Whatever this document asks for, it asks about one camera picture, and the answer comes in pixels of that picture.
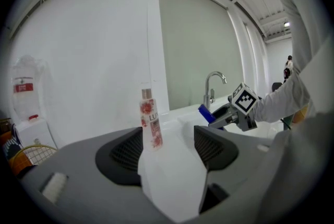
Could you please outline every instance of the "faucet handle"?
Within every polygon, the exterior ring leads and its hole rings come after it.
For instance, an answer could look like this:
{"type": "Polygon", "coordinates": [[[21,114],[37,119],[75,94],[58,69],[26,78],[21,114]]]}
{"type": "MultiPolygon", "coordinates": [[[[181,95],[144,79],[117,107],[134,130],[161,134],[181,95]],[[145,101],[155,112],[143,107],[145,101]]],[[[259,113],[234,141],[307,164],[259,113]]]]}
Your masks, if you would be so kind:
{"type": "Polygon", "coordinates": [[[211,88],[210,90],[210,102],[214,103],[214,89],[213,88],[211,88]]]}

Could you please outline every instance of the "wire basket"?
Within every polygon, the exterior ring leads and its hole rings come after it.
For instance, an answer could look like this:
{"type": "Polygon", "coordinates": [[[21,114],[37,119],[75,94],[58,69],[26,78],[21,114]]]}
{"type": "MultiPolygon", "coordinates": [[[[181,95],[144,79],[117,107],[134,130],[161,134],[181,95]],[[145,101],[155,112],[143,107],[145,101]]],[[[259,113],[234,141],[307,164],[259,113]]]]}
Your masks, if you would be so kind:
{"type": "Polygon", "coordinates": [[[17,175],[26,167],[41,164],[55,152],[57,149],[48,145],[31,145],[19,150],[9,163],[13,173],[17,175]]]}

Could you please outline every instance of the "faucet spout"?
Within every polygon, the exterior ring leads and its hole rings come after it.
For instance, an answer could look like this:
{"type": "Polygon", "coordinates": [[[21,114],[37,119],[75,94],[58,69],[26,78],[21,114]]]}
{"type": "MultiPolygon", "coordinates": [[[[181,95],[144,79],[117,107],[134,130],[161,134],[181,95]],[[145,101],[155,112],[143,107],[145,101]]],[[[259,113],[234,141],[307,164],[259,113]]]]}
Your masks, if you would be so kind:
{"type": "Polygon", "coordinates": [[[215,71],[208,74],[207,79],[205,80],[205,95],[204,95],[204,106],[208,110],[210,109],[209,81],[212,76],[219,76],[223,84],[226,84],[226,77],[221,72],[215,71]]]}

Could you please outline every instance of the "silver bottle cap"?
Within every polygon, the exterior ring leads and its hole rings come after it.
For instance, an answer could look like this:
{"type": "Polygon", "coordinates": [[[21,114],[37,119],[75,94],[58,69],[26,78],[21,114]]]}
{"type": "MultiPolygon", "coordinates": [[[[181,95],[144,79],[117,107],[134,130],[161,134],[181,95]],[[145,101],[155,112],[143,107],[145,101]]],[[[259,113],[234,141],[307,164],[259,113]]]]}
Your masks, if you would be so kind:
{"type": "Polygon", "coordinates": [[[142,89],[141,95],[143,100],[152,99],[152,91],[150,88],[142,89]]]}

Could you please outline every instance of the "faucet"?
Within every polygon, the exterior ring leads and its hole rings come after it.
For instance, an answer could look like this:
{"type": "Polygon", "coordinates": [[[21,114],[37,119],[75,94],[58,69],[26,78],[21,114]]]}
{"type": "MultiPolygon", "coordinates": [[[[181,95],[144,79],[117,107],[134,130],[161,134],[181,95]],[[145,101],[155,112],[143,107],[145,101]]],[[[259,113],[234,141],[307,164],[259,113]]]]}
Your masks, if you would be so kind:
{"type": "Polygon", "coordinates": [[[219,76],[223,81],[223,84],[226,84],[226,77],[221,72],[212,72],[208,74],[207,79],[205,80],[205,95],[204,95],[204,106],[210,110],[210,104],[214,102],[214,89],[211,89],[211,97],[209,95],[209,80],[212,76],[219,76]]]}

